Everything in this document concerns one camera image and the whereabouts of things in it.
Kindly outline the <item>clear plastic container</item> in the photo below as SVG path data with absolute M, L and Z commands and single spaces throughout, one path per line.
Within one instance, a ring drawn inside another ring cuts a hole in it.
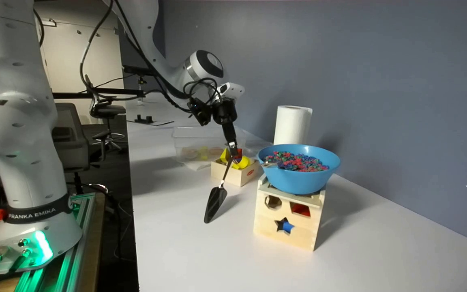
M 175 127 L 172 132 L 175 160 L 187 168 L 198 171 L 210 167 L 228 149 L 221 126 Z

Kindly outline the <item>heap of yellow shape blocks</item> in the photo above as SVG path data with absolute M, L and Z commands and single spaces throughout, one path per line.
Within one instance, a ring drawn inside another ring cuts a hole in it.
M 244 168 L 247 168 L 253 163 L 253 161 L 250 158 L 243 155 L 242 148 L 238 148 L 237 152 L 238 152 L 237 155 L 234 156 L 233 161 L 230 163 L 231 168 L 236 169 L 236 170 L 242 170 Z M 230 158 L 229 150 L 225 148 L 223 153 L 221 154 L 221 156 L 216 162 L 227 165 L 229 158 Z

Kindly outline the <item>small wooden tray box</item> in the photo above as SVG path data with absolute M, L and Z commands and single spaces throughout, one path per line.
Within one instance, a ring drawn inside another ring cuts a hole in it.
M 226 177 L 226 183 L 230 183 L 239 187 L 246 185 L 248 182 L 252 181 L 255 178 L 258 178 L 261 175 L 262 169 L 260 162 L 250 158 L 253 163 L 242 170 L 236 170 L 230 168 L 228 175 Z M 210 176 L 211 178 L 221 179 L 226 169 L 226 165 L 217 163 L 218 159 L 211 162 L 210 165 Z

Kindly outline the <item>white paper towel roll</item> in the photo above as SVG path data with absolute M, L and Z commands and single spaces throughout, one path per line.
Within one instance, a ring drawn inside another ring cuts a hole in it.
M 312 115 L 308 107 L 278 106 L 273 144 L 306 144 Z

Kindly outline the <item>heap of colourful beads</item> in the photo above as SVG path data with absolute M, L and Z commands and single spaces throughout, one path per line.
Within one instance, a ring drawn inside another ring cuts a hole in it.
M 288 151 L 274 151 L 263 157 L 263 160 L 278 161 L 278 168 L 295 172 L 322 172 L 330 170 L 330 166 L 321 159 Z

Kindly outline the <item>blue plastic bowl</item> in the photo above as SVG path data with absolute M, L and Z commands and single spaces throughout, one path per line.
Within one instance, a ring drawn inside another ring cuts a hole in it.
M 263 168 L 264 174 L 272 186 L 283 192 L 295 195 L 308 195 L 321 190 L 341 164 L 341 159 L 335 153 L 324 148 L 303 144 L 279 144 L 265 147 L 257 153 L 259 162 L 261 163 L 263 157 L 270 155 L 274 151 L 302 153 L 319 158 L 330 166 L 330 170 L 322 172 L 295 172 L 278 167 Z

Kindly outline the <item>black office chair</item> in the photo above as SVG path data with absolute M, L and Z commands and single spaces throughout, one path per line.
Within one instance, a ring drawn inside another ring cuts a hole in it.
M 125 108 L 120 105 L 113 105 L 112 98 L 108 99 L 98 95 L 87 75 L 84 75 L 83 81 L 88 93 L 92 96 L 90 115 L 93 118 L 102 119 L 106 122 L 106 130 L 92 137 L 94 140 L 93 145 L 100 145 L 101 160 L 105 159 L 106 153 L 109 151 L 117 150 L 119 153 L 124 153 L 124 148 L 118 144 L 124 142 L 122 139 L 124 139 L 125 135 L 113 133 L 111 131 L 110 120 L 120 114 L 124 114 L 126 112 Z

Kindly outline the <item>red block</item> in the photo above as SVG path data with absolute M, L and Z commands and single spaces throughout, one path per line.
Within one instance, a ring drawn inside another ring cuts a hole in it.
M 291 212 L 293 214 L 301 215 L 304 217 L 310 217 L 310 208 L 309 206 L 298 204 L 298 203 L 290 203 Z

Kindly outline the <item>blue star block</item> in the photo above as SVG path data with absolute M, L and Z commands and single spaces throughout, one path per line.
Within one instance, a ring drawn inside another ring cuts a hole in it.
M 275 220 L 274 223 L 276 224 L 276 232 L 284 233 L 287 235 L 291 234 L 292 229 L 295 227 L 291 224 L 288 218 L 284 217 L 280 220 Z

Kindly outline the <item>wooden shape sorter box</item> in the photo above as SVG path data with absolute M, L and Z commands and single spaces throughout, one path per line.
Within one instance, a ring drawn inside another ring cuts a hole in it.
M 308 251 L 315 250 L 326 199 L 326 189 L 323 188 L 308 195 L 293 195 L 272 186 L 264 174 L 258 179 L 257 185 L 254 233 Z M 309 206 L 310 217 L 293 214 L 290 207 L 291 202 Z M 274 221 L 284 217 L 288 218 L 289 222 L 295 226 L 290 235 L 276 232 Z

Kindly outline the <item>grey office chair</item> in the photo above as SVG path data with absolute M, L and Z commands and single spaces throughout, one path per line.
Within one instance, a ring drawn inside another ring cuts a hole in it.
M 57 123 L 52 130 L 54 147 L 63 166 L 65 175 L 72 174 L 73 179 L 66 181 L 67 188 L 75 189 L 75 194 L 82 195 L 84 187 L 108 195 L 109 189 L 102 184 L 83 184 L 79 174 L 91 168 L 99 168 L 98 162 L 105 157 L 105 144 L 100 142 L 99 150 L 91 152 L 90 142 L 85 136 L 76 106 L 62 102 L 55 104 Z

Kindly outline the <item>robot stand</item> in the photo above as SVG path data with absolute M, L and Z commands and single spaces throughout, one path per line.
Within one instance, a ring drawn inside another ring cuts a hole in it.
M 106 198 L 72 197 L 81 232 L 51 230 L 52 221 L 11 227 L 0 222 L 0 292 L 96 292 Z

